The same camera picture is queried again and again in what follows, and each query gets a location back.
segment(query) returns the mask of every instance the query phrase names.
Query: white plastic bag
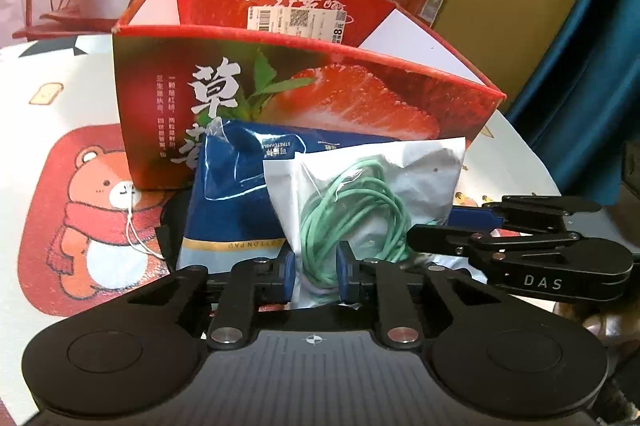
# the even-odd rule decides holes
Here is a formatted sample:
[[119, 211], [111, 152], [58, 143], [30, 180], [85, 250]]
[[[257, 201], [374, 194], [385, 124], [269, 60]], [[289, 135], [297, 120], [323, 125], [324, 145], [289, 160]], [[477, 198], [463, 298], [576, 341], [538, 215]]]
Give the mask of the white plastic bag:
[[464, 154], [465, 139], [457, 138], [264, 161], [271, 203], [296, 253], [292, 306], [335, 297], [338, 239], [348, 240], [359, 259], [404, 258], [404, 233], [411, 225], [449, 215]]

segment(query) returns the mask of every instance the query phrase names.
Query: white string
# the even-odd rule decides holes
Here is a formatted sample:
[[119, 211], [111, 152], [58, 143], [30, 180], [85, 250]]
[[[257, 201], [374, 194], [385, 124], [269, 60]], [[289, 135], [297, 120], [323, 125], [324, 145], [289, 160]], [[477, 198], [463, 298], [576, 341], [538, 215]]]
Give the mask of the white string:
[[[164, 261], [164, 257], [161, 254], [158, 254], [156, 251], [153, 251], [151, 249], [149, 249], [144, 242], [142, 242], [142, 240], [140, 240], [140, 237], [138, 236], [138, 233], [136, 232], [136, 228], [133, 227], [133, 183], [132, 182], [127, 182], [125, 184], [125, 190], [127, 192], [127, 194], [129, 195], [128, 198], [128, 208], [127, 208], [127, 227], [125, 229], [125, 234], [127, 235], [127, 241], [129, 242], [129, 245], [136, 251], [138, 252], [142, 252], [144, 254], [150, 254], [151, 256], [155, 256], [156, 258]], [[133, 231], [133, 236], [136, 237], [136, 240], [138, 241], [138, 243], [142, 246], [142, 250], [138, 249], [138, 247], [136, 247], [133, 242], [131, 241], [130, 237], [129, 237], [129, 229], [131, 229]]]

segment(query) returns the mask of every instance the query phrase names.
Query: open box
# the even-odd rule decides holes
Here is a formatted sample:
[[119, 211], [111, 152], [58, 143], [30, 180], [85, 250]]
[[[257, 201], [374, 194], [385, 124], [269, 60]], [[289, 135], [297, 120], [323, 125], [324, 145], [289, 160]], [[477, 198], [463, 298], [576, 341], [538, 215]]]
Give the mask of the open box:
[[[342, 43], [247, 30], [249, 7], [264, 6], [344, 10]], [[122, 135], [140, 189], [189, 184], [215, 115], [470, 142], [504, 99], [389, 0], [135, 0], [113, 34]]]

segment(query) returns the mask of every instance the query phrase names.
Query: blue curtain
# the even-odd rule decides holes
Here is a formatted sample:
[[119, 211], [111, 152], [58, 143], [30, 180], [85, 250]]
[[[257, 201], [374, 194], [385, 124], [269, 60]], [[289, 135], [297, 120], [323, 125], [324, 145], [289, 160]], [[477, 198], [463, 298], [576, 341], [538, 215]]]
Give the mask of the blue curtain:
[[640, 139], [640, 0], [577, 0], [506, 116], [562, 194], [614, 203]]

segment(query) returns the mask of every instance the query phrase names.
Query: bear's ear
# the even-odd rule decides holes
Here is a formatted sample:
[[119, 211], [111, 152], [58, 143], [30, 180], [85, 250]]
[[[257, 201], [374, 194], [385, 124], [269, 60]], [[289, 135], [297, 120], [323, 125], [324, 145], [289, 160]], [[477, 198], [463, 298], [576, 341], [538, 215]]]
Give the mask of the bear's ear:
[[104, 150], [100, 146], [89, 146], [79, 152], [76, 157], [76, 168], [80, 168], [83, 164], [87, 164], [88, 161], [93, 160], [98, 155], [104, 155]]

